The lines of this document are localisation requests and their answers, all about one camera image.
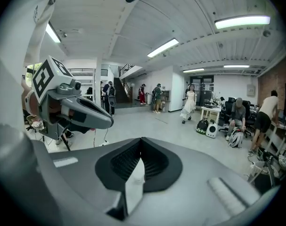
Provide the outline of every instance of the black shorts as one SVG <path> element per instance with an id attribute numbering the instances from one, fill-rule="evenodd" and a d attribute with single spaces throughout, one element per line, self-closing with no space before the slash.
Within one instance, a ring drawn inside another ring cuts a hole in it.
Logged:
<path id="1" fill-rule="evenodd" d="M 259 129 L 260 132 L 265 133 L 270 128 L 270 123 L 271 123 L 271 120 L 269 116 L 264 112 L 259 112 L 257 115 L 256 121 L 255 121 L 254 127 L 256 129 Z"/>

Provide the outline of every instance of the person in red pants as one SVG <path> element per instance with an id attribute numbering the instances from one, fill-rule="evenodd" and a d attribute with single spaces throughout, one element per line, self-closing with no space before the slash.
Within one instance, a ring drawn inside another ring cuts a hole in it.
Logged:
<path id="1" fill-rule="evenodd" d="M 141 102 L 141 105 L 145 105 L 145 93 L 144 93 L 144 88 L 145 84 L 142 84 L 142 86 L 139 88 L 139 101 Z"/>

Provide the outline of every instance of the brick wall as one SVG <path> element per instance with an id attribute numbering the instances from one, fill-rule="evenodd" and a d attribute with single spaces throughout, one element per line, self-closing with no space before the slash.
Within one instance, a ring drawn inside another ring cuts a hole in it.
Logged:
<path id="1" fill-rule="evenodd" d="M 286 57 L 263 76 L 258 78 L 258 104 L 262 105 L 263 100 L 270 96 L 270 92 L 275 89 L 278 93 L 280 110 L 284 109 L 286 83 Z"/>

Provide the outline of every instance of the floor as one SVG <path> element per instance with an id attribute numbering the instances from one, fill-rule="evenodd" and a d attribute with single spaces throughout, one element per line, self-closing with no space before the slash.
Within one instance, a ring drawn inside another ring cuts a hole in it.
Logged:
<path id="1" fill-rule="evenodd" d="M 134 101 L 133 103 L 117 103 L 115 106 L 115 109 L 120 109 L 120 108 L 133 108 L 133 107 L 140 107 L 141 104 L 139 101 Z"/>
<path id="2" fill-rule="evenodd" d="M 114 125 L 108 130 L 106 140 L 109 143 L 114 143 L 137 137 L 160 139 L 206 153 L 247 179 L 246 175 L 249 174 L 251 165 L 247 158 L 247 152 L 251 146 L 252 138 L 244 138 L 242 148 L 230 148 L 224 137 L 225 132 L 218 132 L 215 139 L 198 134 L 196 126 L 199 120 L 200 112 L 197 111 L 193 114 L 192 120 L 187 121 L 186 124 L 181 123 L 180 112 L 116 114 Z M 35 139 L 34 136 L 37 140 L 41 139 L 41 135 L 32 130 L 27 134 L 32 139 Z M 96 132 L 88 131 L 86 134 L 74 132 L 74 134 L 75 136 L 70 139 L 73 143 L 71 149 L 80 150 L 102 144 L 106 130 L 97 129 Z M 55 141 L 48 137 L 45 144 L 49 152 L 67 150 L 63 143 L 57 146 Z"/>

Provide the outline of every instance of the gray shirt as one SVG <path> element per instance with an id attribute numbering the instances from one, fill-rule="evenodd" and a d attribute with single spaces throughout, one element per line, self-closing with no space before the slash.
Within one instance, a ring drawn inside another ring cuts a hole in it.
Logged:
<path id="1" fill-rule="evenodd" d="M 241 120 L 245 118 L 245 107 L 241 106 L 240 108 L 236 107 L 236 102 L 232 105 L 232 112 L 235 112 L 235 119 Z"/>

